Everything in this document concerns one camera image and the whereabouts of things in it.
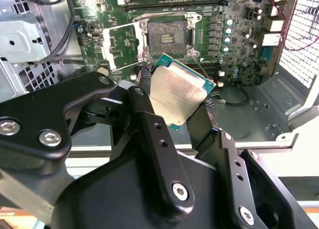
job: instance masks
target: ventilation grille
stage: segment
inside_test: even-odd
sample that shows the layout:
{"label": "ventilation grille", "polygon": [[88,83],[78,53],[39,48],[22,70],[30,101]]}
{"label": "ventilation grille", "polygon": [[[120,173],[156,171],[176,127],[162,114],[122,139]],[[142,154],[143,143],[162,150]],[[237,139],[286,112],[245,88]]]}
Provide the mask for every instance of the ventilation grille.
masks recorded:
{"label": "ventilation grille", "polygon": [[[286,39],[288,49],[303,48],[319,36],[319,0],[298,0]],[[319,73],[319,42],[300,51],[283,49],[280,65],[310,88]]]}
{"label": "ventilation grille", "polygon": [[12,10],[16,13],[26,13],[30,11],[29,5],[26,0],[15,0],[15,4],[13,4]]}
{"label": "ventilation grille", "polygon": [[[35,76],[33,72],[37,67],[42,67],[43,70],[41,69],[41,73],[38,76]],[[57,75],[49,62],[37,67],[28,66],[19,73],[20,79],[28,92],[33,92],[35,90],[55,84],[54,78]]]}

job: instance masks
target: metal sheet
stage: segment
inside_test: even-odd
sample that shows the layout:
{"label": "metal sheet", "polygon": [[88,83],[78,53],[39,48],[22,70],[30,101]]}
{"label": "metal sheet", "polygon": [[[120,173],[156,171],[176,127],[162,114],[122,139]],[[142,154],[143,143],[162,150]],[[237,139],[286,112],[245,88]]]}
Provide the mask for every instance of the metal sheet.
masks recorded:
{"label": "metal sheet", "polygon": [[9,62],[39,61],[50,53],[37,18],[30,14],[0,17],[0,56]]}

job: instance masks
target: cable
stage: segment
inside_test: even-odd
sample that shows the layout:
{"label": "cable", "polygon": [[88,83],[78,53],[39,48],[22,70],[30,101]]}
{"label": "cable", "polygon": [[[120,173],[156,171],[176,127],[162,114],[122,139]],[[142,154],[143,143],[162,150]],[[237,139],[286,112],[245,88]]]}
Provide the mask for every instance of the cable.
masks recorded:
{"label": "cable", "polygon": [[277,9],[277,11],[279,12],[279,14],[280,14],[280,15],[283,17],[283,19],[284,19],[284,25],[285,25],[285,26],[284,26],[284,28],[283,28],[281,34],[282,34],[282,43],[283,43],[283,47],[284,47],[285,50],[291,51],[291,52],[301,51],[301,50],[304,50],[304,49],[306,49],[306,48],[312,46],[313,44],[315,44],[315,43],[319,40],[319,36],[317,36],[316,39],[315,39],[313,42],[311,42],[310,44],[308,44],[308,45],[306,45],[306,46],[304,46],[304,47],[297,48],[297,49],[286,47],[285,44],[286,44],[286,39],[287,39],[287,35],[288,35],[289,22],[288,22],[288,20],[287,20],[287,18],[286,18],[286,16],[285,16],[285,14],[284,14],[284,13],[282,12],[282,10],[275,4],[275,2],[273,2],[272,0],[267,0],[267,1],[269,1],[270,4]]}
{"label": "cable", "polygon": [[52,63],[62,63],[62,64],[78,64],[78,65],[85,65],[83,60],[76,60],[76,59],[53,59],[51,60]]}
{"label": "cable", "polygon": [[53,2],[44,2],[42,0],[28,0],[28,1],[31,1],[32,3],[38,4],[38,5],[54,5],[54,4],[61,3],[63,0],[56,0]]}
{"label": "cable", "polygon": [[220,94],[210,94],[210,96],[211,96],[211,97],[218,97],[218,98],[219,98],[218,101],[219,101],[220,103],[223,103],[223,104],[227,105],[227,106],[232,106],[232,107],[243,106],[243,105],[245,105],[246,103],[249,102],[249,99],[250,99],[250,98],[249,98],[249,94],[248,94],[247,91],[246,91],[245,89],[243,89],[241,86],[237,85],[237,87],[238,87],[239,90],[245,95],[245,100],[242,101],[242,102],[239,102],[239,103],[230,103],[230,102],[228,102],[227,100],[223,99]]}
{"label": "cable", "polygon": [[58,53],[63,49],[64,46],[68,45],[68,40],[71,37],[71,33],[73,30],[73,23],[74,23],[74,19],[75,19],[75,9],[74,9],[74,5],[72,0],[66,0],[70,9],[70,14],[71,14],[71,19],[70,22],[66,28],[66,31],[63,35],[63,37],[61,38],[60,42],[58,43],[58,45],[56,46],[56,48],[45,58],[43,58],[42,60],[40,60],[39,62],[36,62],[36,64],[42,64],[45,63],[47,61],[51,61],[54,59],[54,57],[56,57],[58,55]]}

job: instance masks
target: metal bracket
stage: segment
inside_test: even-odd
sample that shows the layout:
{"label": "metal bracket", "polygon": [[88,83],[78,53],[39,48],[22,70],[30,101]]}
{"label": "metal bracket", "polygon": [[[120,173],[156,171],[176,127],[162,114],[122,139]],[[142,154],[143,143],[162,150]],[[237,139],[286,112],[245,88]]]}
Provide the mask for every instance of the metal bracket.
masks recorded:
{"label": "metal bracket", "polygon": [[147,37],[146,34],[148,34],[148,22],[150,21],[150,18],[153,17],[159,17],[159,16],[184,16],[185,20],[187,21],[187,29],[192,30],[192,44],[187,45],[187,52],[184,58],[177,58],[176,60],[186,61],[192,58],[197,58],[200,56],[199,51],[195,50],[195,27],[198,22],[202,20],[202,16],[200,14],[197,14],[195,12],[164,12],[164,13],[145,13],[143,15],[140,15],[133,19],[133,22],[138,22],[138,24],[134,24],[135,32],[137,35],[137,38],[143,38],[143,40],[140,40],[140,44],[138,45],[138,60],[143,60],[145,62],[156,62],[157,59],[153,59],[150,55],[150,48],[147,44]]}

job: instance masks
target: black cable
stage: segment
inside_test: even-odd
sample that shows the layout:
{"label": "black cable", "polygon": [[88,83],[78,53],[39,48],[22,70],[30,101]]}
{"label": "black cable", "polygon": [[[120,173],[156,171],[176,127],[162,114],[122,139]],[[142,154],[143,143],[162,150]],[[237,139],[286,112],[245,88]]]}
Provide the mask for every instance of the black cable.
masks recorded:
{"label": "black cable", "polygon": [[67,80],[67,79],[70,79],[70,78],[74,78],[74,77],[83,75],[83,74],[85,74],[85,73],[87,73],[87,71],[86,71],[86,67],[84,66],[84,67],[80,68],[79,70],[77,70],[77,71],[71,73],[69,76],[65,77],[63,80]]}
{"label": "black cable", "polygon": [[61,3],[63,0],[56,0],[53,2],[44,2],[42,0],[28,0],[28,1],[31,1],[32,3],[38,4],[38,5],[54,5],[54,4]]}
{"label": "black cable", "polygon": [[60,42],[56,46],[56,48],[48,56],[46,56],[45,58],[43,58],[39,62],[36,62],[36,64],[42,64],[42,63],[53,60],[54,57],[56,55],[58,55],[58,53],[68,43],[68,39],[71,37],[71,33],[73,30],[73,23],[74,23],[74,19],[75,19],[75,9],[74,9],[74,5],[73,5],[72,0],[66,0],[66,1],[68,3],[69,9],[70,9],[70,14],[71,14],[71,19],[70,19],[70,22],[66,28],[66,31],[65,31],[63,37],[61,38]]}
{"label": "black cable", "polygon": [[245,100],[239,103],[230,103],[227,100],[225,100],[224,98],[222,98],[219,94],[215,94],[215,95],[211,95],[212,97],[218,97],[219,98],[219,102],[227,105],[227,106],[232,106],[232,107],[239,107],[242,105],[245,105],[246,103],[249,102],[249,94],[247,93],[247,91],[245,89],[243,89],[241,86],[237,86],[239,88],[239,90],[245,95]]}
{"label": "black cable", "polygon": [[59,58],[55,58],[53,60],[51,60],[52,63],[60,63],[62,62],[63,64],[78,64],[78,65],[85,65],[85,62],[83,60],[77,60],[77,59],[59,59]]}

